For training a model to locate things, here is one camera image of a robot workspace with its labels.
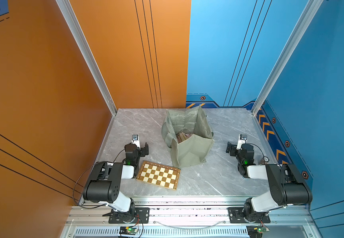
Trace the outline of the olive green tote bag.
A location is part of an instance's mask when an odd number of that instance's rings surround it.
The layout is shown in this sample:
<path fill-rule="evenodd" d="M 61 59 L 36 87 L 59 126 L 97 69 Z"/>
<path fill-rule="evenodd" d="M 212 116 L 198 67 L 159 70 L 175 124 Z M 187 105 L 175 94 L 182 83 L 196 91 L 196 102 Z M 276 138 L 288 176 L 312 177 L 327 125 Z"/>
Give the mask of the olive green tote bag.
<path fill-rule="evenodd" d="M 193 135 L 178 143 L 176 135 L 180 132 Z M 173 166 L 178 168 L 206 162 L 206 156 L 214 144 L 213 130 L 200 106 L 186 111 L 167 110 L 162 125 L 162 138 L 171 151 Z"/>

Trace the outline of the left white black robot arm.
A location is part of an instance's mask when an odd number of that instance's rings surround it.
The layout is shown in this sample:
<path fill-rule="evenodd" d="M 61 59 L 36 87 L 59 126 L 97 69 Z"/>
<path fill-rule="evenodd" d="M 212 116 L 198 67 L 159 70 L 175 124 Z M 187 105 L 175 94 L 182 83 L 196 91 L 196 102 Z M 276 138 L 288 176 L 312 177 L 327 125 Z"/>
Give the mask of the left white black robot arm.
<path fill-rule="evenodd" d="M 140 158 L 149 155 L 149 145 L 139 147 L 132 142 L 125 145 L 124 152 L 122 162 L 99 162 L 93 166 L 82 196 L 84 200 L 110 207 L 112 212 L 108 216 L 132 223 L 137 218 L 135 204 L 120 191 L 120 185 L 123 179 L 137 176 Z"/>

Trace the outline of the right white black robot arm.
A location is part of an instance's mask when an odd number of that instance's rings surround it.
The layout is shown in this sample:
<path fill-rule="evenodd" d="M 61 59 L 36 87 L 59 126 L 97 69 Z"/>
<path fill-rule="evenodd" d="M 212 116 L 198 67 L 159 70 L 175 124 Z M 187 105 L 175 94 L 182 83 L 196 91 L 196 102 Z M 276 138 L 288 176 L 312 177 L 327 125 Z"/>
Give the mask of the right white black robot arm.
<path fill-rule="evenodd" d="M 248 198 L 242 209 L 230 208 L 229 216 L 246 223 L 269 222 L 269 212 L 288 205 L 312 202 L 312 192 L 294 164 L 254 163 L 254 146 L 250 143 L 227 143 L 226 152 L 237 159 L 237 168 L 244 178 L 262 179 L 269 184 L 269 191 Z"/>

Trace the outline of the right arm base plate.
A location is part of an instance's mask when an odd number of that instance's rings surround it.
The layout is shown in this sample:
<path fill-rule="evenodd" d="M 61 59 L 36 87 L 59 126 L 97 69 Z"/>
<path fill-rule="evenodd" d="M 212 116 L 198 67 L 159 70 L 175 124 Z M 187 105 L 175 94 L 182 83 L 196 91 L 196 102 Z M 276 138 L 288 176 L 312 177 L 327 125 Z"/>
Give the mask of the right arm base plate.
<path fill-rule="evenodd" d="M 229 220 L 232 224 L 271 223 L 267 212 L 255 212 L 252 209 L 249 212 L 246 212 L 245 208 L 241 207 L 229 207 L 227 211 Z"/>

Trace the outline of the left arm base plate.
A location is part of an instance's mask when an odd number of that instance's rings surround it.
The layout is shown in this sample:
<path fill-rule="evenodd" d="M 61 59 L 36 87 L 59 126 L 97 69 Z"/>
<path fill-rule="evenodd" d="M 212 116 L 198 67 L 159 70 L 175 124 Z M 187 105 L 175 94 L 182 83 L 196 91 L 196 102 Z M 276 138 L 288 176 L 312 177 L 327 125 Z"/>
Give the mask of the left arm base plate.
<path fill-rule="evenodd" d="M 114 212 L 112 210 L 108 223 L 109 224 L 148 224 L 150 218 L 150 208 L 135 207 L 131 208 L 129 212 Z"/>

